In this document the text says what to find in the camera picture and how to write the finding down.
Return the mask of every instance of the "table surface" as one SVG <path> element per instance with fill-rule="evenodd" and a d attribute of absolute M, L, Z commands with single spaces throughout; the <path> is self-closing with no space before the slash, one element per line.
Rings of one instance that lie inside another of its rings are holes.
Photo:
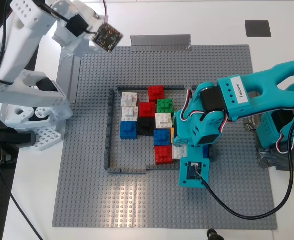
<path fill-rule="evenodd" d="M 102 13 L 102 4 L 89 3 Z M 133 35 L 190 34 L 192 45 L 249 45 L 253 71 L 294 60 L 294 2 L 147 2 L 108 4 L 109 23 L 123 33 L 120 46 Z M 247 38 L 245 20 L 268 20 L 271 38 Z M 60 46 L 51 39 L 54 28 L 42 39 L 36 71 L 55 80 Z M 206 240 L 206 230 L 131 228 L 53 228 L 63 143 L 43 152 L 20 150 L 12 192 L 40 235 L 48 240 L 140 239 Z M 269 169 L 274 204 L 283 199 L 288 172 Z M 294 236 L 294 184 L 286 205 L 276 213 L 277 230 L 218 230 L 225 240 L 287 240 Z M 37 239 L 10 201 L 3 239 Z"/>

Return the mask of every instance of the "red wire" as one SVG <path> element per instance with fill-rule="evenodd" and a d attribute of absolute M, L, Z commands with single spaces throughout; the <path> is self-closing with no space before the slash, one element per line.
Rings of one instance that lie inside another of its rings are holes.
<path fill-rule="evenodd" d="M 222 133 L 223 127 L 226 124 L 227 120 L 228 120 L 228 116 L 227 116 L 227 113 L 225 112 L 225 118 L 223 119 L 223 122 L 219 127 L 219 133 Z"/>
<path fill-rule="evenodd" d="M 187 91 L 187 101 L 186 101 L 186 104 L 183 106 L 183 109 L 182 109 L 182 112 L 181 112 L 181 118 L 182 120 L 186 120 L 187 118 L 183 118 L 183 114 L 185 113 L 185 110 L 189 104 L 189 100 L 190 100 L 190 90 Z"/>
<path fill-rule="evenodd" d="M 102 0 L 103 2 L 103 6 L 105 8 L 105 21 L 106 21 L 106 17 L 107 17 L 107 3 L 106 3 L 106 0 Z"/>
<path fill-rule="evenodd" d="M 283 136 L 282 132 L 280 132 L 280 137 L 279 137 L 279 139 L 276 141 L 276 149 L 277 149 L 277 151 L 278 151 L 280 154 L 285 154 L 285 153 L 287 153 L 287 152 L 281 152 L 281 151 L 280 151 L 280 147 L 279 147 L 279 145 L 280 145 L 280 143 L 281 143 L 283 137 L 284 137 L 284 136 Z M 294 137 L 293 137 L 293 141 L 292 141 L 291 151 L 293 151 L 293 149 L 294 149 Z"/>

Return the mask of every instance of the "gray baseplate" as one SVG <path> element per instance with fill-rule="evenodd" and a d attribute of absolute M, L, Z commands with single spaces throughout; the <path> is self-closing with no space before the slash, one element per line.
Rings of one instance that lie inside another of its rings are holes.
<path fill-rule="evenodd" d="M 110 165 L 152 166 L 152 138 L 121 140 L 117 86 L 192 85 L 252 72 L 246 45 L 193 46 L 188 52 L 85 54 L 81 60 L 74 116 L 67 122 L 53 227 L 274 230 L 275 216 L 256 221 L 236 218 L 205 189 L 178 187 L 178 171 L 111 174 L 104 169 L 109 90 L 114 89 Z M 184 91 L 165 91 L 175 109 Z M 139 91 L 147 100 L 147 93 Z M 209 185 L 231 209 L 258 215 L 273 208 L 267 169 L 257 163 L 255 139 L 242 121 L 227 124 L 212 148 Z"/>

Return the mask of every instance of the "blue lego brick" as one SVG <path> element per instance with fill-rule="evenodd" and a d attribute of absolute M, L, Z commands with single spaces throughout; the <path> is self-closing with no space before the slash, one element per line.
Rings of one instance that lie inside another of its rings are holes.
<path fill-rule="evenodd" d="M 154 146 L 170 146 L 170 130 L 154 130 L 153 131 Z"/>
<path fill-rule="evenodd" d="M 137 122 L 136 121 L 121 121 L 120 138 L 123 140 L 137 139 Z"/>

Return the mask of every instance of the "white lego brick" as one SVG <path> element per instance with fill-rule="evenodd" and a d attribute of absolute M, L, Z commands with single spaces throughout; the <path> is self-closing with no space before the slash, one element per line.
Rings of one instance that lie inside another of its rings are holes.
<path fill-rule="evenodd" d="M 122 107 L 136 107 L 138 100 L 138 94 L 134 92 L 123 92 L 121 95 Z"/>
<path fill-rule="evenodd" d="M 138 121 L 138 107 L 124 106 L 122 108 L 122 121 Z"/>
<path fill-rule="evenodd" d="M 171 113 L 156 113 L 156 128 L 157 129 L 172 128 Z"/>
<path fill-rule="evenodd" d="M 172 159 L 180 160 L 187 157 L 187 145 L 183 144 L 181 147 L 172 145 Z"/>

